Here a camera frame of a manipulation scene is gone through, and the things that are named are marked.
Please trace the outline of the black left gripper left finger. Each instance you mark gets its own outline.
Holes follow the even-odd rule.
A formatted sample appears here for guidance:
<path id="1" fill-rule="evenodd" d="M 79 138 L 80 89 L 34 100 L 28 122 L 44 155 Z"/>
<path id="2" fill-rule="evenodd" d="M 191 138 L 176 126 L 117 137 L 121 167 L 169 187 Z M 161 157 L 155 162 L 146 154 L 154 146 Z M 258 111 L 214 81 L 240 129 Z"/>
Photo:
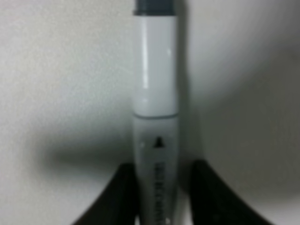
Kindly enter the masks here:
<path id="1" fill-rule="evenodd" d="M 75 225 L 134 225 L 138 216 L 135 166 L 121 164 L 96 201 Z"/>

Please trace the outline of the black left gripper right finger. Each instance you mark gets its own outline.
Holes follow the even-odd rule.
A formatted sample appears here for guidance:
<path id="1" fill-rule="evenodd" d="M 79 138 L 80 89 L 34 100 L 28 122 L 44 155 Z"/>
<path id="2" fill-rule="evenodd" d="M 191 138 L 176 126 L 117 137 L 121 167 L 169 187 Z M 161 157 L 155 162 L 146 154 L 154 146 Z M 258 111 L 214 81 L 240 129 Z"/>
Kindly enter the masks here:
<path id="1" fill-rule="evenodd" d="M 189 199 L 194 225 L 269 225 L 239 198 L 205 160 L 193 162 Z"/>

